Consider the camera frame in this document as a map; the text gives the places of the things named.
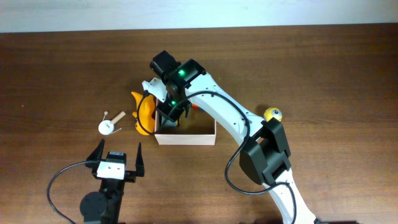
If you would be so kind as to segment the multicoloured puzzle cube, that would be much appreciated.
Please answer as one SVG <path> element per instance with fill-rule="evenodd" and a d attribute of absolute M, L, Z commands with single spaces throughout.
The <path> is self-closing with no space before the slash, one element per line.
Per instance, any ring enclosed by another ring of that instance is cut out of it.
<path fill-rule="evenodd" d="M 192 108 L 195 110 L 202 110 L 202 108 L 200 108 L 198 105 L 195 104 L 191 104 Z"/>

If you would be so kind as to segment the yellow grey toy truck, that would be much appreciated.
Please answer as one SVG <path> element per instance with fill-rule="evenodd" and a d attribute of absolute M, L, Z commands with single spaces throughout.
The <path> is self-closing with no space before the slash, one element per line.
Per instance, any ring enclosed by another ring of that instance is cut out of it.
<path fill-rule="evenodd" d="M 173 127 L 177 127 L 178 125 L 179 125 L 178 120 L 171 121 L 169 119 L 162 118 L 161 122 L 160 122 L 160 126 L 166 127 L 166 128 L 169 128 L 169 127 L 173 128 Z"/>

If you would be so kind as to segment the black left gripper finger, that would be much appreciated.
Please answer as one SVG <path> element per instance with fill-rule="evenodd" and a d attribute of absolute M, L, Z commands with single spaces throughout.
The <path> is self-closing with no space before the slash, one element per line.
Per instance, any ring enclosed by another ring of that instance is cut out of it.
<path fill-rule="evenodd" d="M 141 143 L 139 143 L 138 148 L 137 148 L 137 156 L 136 156 L 136 176 L 137 177 L 144 177 L 145 175 L 145 168 L 144 168 L 144 161 L 142 157 L 142 148 L 141 148 Z"/>
<path fill-rule="evenodd" d="M 100 161 L 103 155 L 105 140 L 101 139 L 96 149 L 86 158 L 86 161 Z"/>

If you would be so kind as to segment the pink cardboard box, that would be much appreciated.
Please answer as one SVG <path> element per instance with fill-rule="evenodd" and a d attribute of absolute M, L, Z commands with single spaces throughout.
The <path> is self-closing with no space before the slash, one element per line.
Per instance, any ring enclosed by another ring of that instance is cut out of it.
<path fill-rule="evenodd" d="M 182 113 L 177 127 L 160 128 L 161 115 L 155 112 L 155 138 L 159 145 L 214 146 L 216 120 L 203 110 L 189 109 L 188 117 Z"/>

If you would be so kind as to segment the yellow one-eyed ball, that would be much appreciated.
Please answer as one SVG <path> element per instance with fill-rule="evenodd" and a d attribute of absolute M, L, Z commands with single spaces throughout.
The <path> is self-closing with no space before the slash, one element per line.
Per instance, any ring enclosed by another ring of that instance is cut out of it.
<path fill-rule="evenodd" d="M 278 121 L 282 121 L 282 112 L 280 109 L 278 108 L 268 108 L 265 110 L 264 112 L 264 119 L 268 122 L 270 121 L 272 118 L 275 118 Z"/>

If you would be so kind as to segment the orange rubber animal toy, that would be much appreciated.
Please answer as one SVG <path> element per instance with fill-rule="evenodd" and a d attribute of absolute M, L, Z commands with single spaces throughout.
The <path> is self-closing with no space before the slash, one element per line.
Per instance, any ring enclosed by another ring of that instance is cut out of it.
<path fill-rule="evenodd" d="M 142 94 L 132 91 L 132 96 L 136 101 L 137 111 L 132 113 L 135 117 L 135 127 L 138 133 L 142 135 L 150 135 L 154 132 L 155 119 L 153 114 L 155 112 L 154 96 L 149 95 L 143 99 Z"/>

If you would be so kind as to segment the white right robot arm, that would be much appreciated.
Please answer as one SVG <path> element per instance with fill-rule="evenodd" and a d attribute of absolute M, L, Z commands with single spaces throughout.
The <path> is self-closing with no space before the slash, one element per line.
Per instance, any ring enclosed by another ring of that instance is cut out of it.
<path fill-rule="evenodd" d="M 284 223 L 319 223 L 296 186 L 287 136 L 277 118 L 265 120 L 241 106 L 193 59 L 180 63 L 164 50 L 152 59 L 150 67 L 158 77 L 144 88 L 159 100 L 157 111 L 166 121 L 176 122 L 195 104 L 237 142 L 239 147 L 224 170 L 226 178 L 237 159 L 243 172 L 263 186 L 255 194 L 269 193 Z"/>

